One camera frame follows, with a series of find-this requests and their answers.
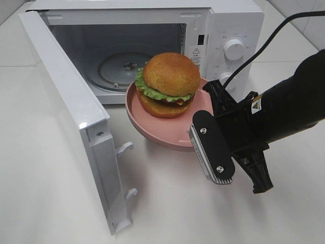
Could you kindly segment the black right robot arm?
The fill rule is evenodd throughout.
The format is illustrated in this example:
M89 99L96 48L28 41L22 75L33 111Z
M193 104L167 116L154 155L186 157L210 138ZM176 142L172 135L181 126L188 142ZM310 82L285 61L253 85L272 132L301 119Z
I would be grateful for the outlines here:
M324 119L324 51L305 59L293 76L240 102L218 80L203 89L213 110L193 115L189 136L206 178L230 184L238 164L251 178L253 192L263 193L273 187L264 156L270 143Z

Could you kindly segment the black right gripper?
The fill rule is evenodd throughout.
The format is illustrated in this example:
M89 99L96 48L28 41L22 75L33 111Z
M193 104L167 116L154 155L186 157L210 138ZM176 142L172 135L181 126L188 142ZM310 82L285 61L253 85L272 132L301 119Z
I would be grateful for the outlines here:
M206 178L217 185L233 181L232 157L253 182L255 194L273 187L264 150L269 145L249 127L251 102L258 93L251 91L239 103L222 87L219 80L203 86L211 98L214 116L206 110L192 117L189 137Z

